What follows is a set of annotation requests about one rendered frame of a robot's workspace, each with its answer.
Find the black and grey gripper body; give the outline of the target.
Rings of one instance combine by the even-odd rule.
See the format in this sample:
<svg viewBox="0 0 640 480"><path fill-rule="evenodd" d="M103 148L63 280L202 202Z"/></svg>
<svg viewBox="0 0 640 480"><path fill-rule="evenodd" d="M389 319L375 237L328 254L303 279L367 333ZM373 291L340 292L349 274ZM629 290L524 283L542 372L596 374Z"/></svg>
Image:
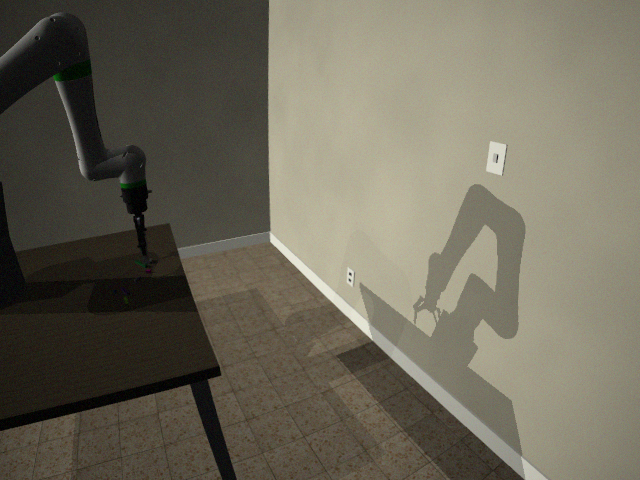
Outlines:
<svg viewBox="0 0 640 480"><path fill-rule="evenodd" d="M147 202L146 200L144 200L141 203L136 203L136 204L126 204L127 207L127 212L129 214L135 214L135 219L137 219L138 217L141 218L141 213L145 212L147 210Z"/></svg>

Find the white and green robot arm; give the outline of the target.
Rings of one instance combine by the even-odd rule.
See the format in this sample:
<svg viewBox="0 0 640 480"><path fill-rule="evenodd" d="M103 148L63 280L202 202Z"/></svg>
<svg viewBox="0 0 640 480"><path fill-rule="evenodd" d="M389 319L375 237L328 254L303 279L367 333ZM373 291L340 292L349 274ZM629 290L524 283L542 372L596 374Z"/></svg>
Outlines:
<svg viewBox="0 0 640 480"><path fill-rule="evenodd" d="M0 115L52 76L70 122L82 175L90 181L119 178L124 203L146 200L152 190L147 190L143 150L135 145L104 146L86 29L70 13L55 13L40 20L0 57Z"/></svg>

